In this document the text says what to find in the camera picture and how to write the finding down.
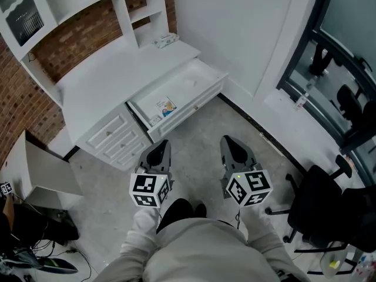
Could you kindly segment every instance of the shelving unit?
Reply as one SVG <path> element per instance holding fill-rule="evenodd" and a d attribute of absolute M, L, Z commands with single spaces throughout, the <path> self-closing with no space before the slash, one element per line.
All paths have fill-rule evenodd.
<path fill-rule="evenodd" d="M 127 170 L 150 145 L 150 138 L 160 140 L 216 96 L 226 74 L 198 60 L 200 52 L 181 41 L 155 47 L 153 41 L 169 31 L 165 0 L 146 0 L 133 11 L 125 0 L 112 0 L 123 35 L 53 84 L 38 61 L 29 61 L 28 52 L 59 24 L 97 1 L 11 0 L 4 4 L 5 12 L 0 11 L 0 32 L 26 71 L 62 108 L 72 143 Z M 17 18 L 29 15 L 37 16 L 32 28 L 27 20 L 16 26 Z M 133 29 L 137 23 L 141 26 Z M 20 29 L 27 31 L 26 37 Z M 177 109 L 151 126 L 151 118 L 159 114 L 155 104 L 165 97 Z"/>

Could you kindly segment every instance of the person's leg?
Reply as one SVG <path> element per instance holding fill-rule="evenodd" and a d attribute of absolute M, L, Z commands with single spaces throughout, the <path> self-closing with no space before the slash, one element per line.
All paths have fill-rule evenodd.
<path fill-rule="evenodd" d="M 203 203 L 199 204 L 195 211 L 193 212 L 192 217 L 203 217 L 206 218 L 206 207 Z"/>
<path fill-rule="evenodd" d="M 157 228 L 157 234 L 161 229 L 167 227 L 169 224 L 172 224 L 181 219 L 191 218 L 193 215 L 193 208 L 191 204 L 185 199 L 177 199 L 173 204 L 168 208 L 164 214 L 159 227 Z"/>

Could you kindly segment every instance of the black office chair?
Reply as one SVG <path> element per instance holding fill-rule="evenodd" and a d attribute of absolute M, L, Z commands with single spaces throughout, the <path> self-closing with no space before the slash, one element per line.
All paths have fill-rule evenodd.
<path fill-rule="evenodd" d="M 334 179 L 343 173 L 351 177 L 352 170 L 341 156 L 335 162 L 340 168 L 331 175 L 312 166 L 299 188 L 288 174 L 286 180 L 291 182 L 296 194 L 291 209 L 275 212 L 265 209 L 268 215 L 288 214 L 287 222 L 293 232 L 283 237 L 285 243 L 291 243 L 298 231 L 303 234 L 304 242 L 318 248 L 295 250 L 295 253 L 342 250 L 348 244 L 366 252 L 376 250 L 376 186 L 346 189 L 342 194 Z M 332 241 L 344 245 L 328 248 Z"/>
<path fill-rule="evenodd" d="M 362 106 L 347 85 L 343 85 L 337 92 L 337 100 L 340 110 L 344 111 L 343 117 L 351 121 L 352 125 L 358 125 L 362 118 Z"/>

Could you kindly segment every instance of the white wall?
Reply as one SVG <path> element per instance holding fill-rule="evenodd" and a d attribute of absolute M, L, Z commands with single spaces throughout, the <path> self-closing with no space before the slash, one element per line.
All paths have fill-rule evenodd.
<path fill-rule="evenodd" d="M 254 95 L 291 0 L 175 0 L 182 40 Z"/>

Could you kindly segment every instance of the concrete floor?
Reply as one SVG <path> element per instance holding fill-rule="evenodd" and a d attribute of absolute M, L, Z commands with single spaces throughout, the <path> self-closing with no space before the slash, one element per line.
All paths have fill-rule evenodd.
<path fill-rule="evenodd" d="M 291 162 L 274 150 L 251 124 L 222 100 L 214 98 L 167 137 L 172 144 L 171 172 L 176 182 L 163 208 L 179 196 L 200 199 L 207 206 L 208 217 L 236 225 L 235 216 L 239 208 L 232 199 L 223 199 L 219 182 L 224 174 L 219 147 L 223 135 L 234 136 L 249 145 L 257 161 L 268 170 L 274 191 L 260 209 L 267 206 L 276 209 L 288 207 L 294 195 L 289 182 L 284 180 L 286 173 L 291 173 L 298 182 L 302 175 Z M 132 225 L 132 217 L 137 210 L 128 194 L 133 169 L 121 172 L 83 150 L 78 151 L 70 159 L 70 163 L 85 196 L 70 213 L 81 235 L 76 244 L 93 267 L 92 278 L 88 280 L 91 281 L 118 257 L 120 245 Z M 273 216 L 270 220 L 280 237 L 289 234 L 287 215 Z M 303 271 L 309 268 L 319 270 L 321 255 L 294 254 L 297 247 L 304 247 L 299 234 L 293 243 L 286 245 L 296 265 Z M 54 254 L 66 249 L 56 246 Z M 51 248 L 47 248 L 40 255 L 50 251 Z M 62 254 L 60 257 L 73 263 L 79 273 L 63 276 L 31 271 L 35 280 L 81 281 L 89 275 L 89 267 L 79 254 Z M 310 278 L 312 281 L 326 281 L 320 276 Z M 332 281 L 347 281 L 349 278 L 345 276 Z"/>

